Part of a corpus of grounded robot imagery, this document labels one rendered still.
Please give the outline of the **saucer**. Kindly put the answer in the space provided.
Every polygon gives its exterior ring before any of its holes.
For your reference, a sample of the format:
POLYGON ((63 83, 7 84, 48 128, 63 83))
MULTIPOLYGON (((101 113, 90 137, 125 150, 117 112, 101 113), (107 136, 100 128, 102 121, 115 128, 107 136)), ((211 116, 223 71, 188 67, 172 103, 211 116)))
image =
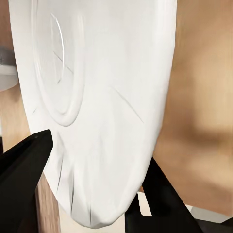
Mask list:
POLYGON ((162 130, 177 0, 9 0, 31 134, 50 129, 44 167, 79 225, 112 225, 146 177, 162 130))

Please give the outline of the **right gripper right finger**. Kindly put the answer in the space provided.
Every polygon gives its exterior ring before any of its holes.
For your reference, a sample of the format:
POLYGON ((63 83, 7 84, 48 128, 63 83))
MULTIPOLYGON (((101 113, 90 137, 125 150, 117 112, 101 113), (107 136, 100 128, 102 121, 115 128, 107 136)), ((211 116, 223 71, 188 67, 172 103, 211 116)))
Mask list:
POLYGON ((151 216, 140 211, 138 194, 125 216, 125 233, 203 233, 154 158, 141 185, 151 216))

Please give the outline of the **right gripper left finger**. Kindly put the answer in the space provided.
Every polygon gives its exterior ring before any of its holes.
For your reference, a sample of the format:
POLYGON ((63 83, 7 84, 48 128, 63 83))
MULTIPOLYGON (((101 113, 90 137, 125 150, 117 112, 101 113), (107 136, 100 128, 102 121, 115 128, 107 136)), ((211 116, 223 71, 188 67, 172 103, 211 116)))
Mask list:
POLYGON ((0 233, 17 233, 53 148, 50 129, 0 155, 0 233))

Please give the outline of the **coffee cup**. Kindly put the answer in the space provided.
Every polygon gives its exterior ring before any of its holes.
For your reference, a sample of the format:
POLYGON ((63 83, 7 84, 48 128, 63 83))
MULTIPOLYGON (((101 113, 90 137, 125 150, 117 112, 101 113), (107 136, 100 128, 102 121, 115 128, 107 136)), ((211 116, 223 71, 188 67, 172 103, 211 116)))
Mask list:
POLYGON ((15 53, 0 44, 0 92, 19 83, 15 53))

